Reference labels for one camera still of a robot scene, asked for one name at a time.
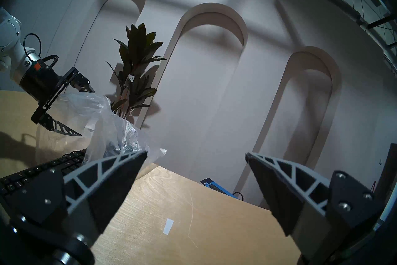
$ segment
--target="plastic bag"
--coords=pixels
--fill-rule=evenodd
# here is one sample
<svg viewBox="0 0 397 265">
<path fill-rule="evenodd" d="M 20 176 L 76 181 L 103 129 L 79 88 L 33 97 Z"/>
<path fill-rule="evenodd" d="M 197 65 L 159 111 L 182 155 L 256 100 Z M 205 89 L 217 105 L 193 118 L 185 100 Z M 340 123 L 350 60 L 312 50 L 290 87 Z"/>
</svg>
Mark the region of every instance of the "plastic bag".
<svg viewBox="0 0 397 265">
<path fill-rule="evenodd" d="M 36 161 L 45 163 L 63 154 L 87 148 L 84 162 L 131 153 L 148 152 L 143 165 L 164 156 L 144 132 L 112 113 L 107 97 L 94 93 L 62 94 L 48 112 L 54 119 L 81 134 L 80 137 L 50 132 L 41 125 L 36 131 Z"/>
</svg>

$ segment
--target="wooden table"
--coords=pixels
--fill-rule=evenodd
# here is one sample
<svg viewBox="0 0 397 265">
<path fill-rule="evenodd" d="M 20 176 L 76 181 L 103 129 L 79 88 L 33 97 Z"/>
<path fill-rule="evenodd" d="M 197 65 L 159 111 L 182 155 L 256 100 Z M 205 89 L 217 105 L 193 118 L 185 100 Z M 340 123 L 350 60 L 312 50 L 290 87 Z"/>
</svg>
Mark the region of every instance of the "wooden table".
<svg viewBox="0 0 397 265">
<path fill-rule="evenodd" d="M 28 168 L 37 103 L 26 93 L 0 91 L 3 146 L 0 176 Z M 174 221 L 163 234 L 167 219 Z M 151 164 L 92 247 L 96 264 L 296 264 L 300 251 L 263 208 L 234 199 Z"/>
</svg>

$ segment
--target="screw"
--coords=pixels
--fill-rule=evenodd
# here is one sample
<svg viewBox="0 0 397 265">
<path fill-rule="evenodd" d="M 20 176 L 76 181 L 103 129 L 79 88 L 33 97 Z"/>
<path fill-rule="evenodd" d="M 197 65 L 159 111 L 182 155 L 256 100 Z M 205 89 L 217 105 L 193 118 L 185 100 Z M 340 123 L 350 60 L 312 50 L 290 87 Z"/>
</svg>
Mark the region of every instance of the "screw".
<svg viewBox="0 0 397 265">
<path fill-rule="evenodd" d="M 337 173 L 336 176 L 341 178 L 341 179 L 343 179 L 343 180 L 346 178 L 346 175 L 343 174 L 343 173 Z"/>
<path fill-rule="evenodd" d="M 362 196 L 363 196 L 365 199 L 372 200 L 372 195 L 371 195 L 370 193 L 364 193 Z"/>
<path fill-rule="evenodd" d="M 350 210 L 351 210 L 350 205 L 347 204 L 347 203 L 345 203 L 345 202 L 339 203 L 338 206 L 339 206 L 340 208 L 342 208 L 343 210 L 345 210 L 345 211 L 350 211 Z"/>
</svg>

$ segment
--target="white paper scrap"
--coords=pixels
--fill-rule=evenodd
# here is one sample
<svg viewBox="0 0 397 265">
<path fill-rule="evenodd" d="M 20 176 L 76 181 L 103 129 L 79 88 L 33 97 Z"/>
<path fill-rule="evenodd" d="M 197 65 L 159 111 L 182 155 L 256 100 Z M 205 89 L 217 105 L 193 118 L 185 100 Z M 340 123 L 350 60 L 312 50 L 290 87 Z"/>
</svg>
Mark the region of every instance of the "white paper scrap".
<svg viewBox="0 0 397 265">
<path fill-rule="evenodd" d="M 171 227 L 172 227 L 173 223 L 174 223 L 173 220 L 167 218 L 166 225 L 164 226 L 163 234 L 168 235 L 168 233 L 169 233 L 170 230 L 171 230 Z"/>
</svg>

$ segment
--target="potted plant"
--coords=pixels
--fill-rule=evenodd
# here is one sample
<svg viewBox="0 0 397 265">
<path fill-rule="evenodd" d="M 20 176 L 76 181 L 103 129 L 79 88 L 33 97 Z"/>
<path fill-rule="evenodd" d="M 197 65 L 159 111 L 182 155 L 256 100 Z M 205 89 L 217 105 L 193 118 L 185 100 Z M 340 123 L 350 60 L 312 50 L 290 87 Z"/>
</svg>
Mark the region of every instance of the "potted plant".
<svg viewBox="0 0 397 265">
<path fill-rule="evenodd" d="M 113 70 L 120 85 L 120 93 L 116 100 L 111 103 L 113 113 L 126 109 L 124 118 L 131 114 L 136 108 L 150 107 L 148 104 L 143 104 L 144 100 L 156 94 L 157 89 L 148 87 L 149 77 L 145 76 L 145 68 L 154 61 L 161 61 L 165 58 L 159 56 L 153 57 L 163 42 L 153 42 L 156 38 L 156 33 L 151 32 L 146 34 L 146 27 L 142 23 L 136 28 L 131 24 L 131 29 L 125 27 L 128 38 L 128 45 L 115 39 L 120 44 L 119 52 L 123 62 L 123 68 L 118 74 L 113 67 L 106 61 L 106 63 Z"/>
</svg>

